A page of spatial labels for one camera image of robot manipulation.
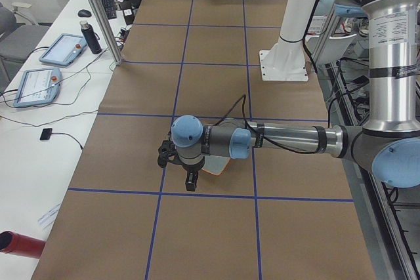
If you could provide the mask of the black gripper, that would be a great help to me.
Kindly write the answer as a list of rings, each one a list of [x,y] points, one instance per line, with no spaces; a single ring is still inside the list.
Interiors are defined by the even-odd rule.
[[[186,171],[186,190],[195,191],[197,187],[198,174],[199,171],[203,168],[203,163],[196,163],[194,165],[183,165],[182,167]]]

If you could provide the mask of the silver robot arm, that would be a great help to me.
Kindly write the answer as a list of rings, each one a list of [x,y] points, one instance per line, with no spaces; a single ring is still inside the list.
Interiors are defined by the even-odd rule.
[[[206,156],[245,159],[251,148],[275,146],[300,154],[327,153],[354,161],[397,188],[419,184],[419,122],[415,116],[417,75],[415,27],[419,0],[335,0],[339,16],[369,20],[369,119],[361,127],[300,127],[224,118],[204,125],[184,115],[171,125],[171,162],[196,188]]]

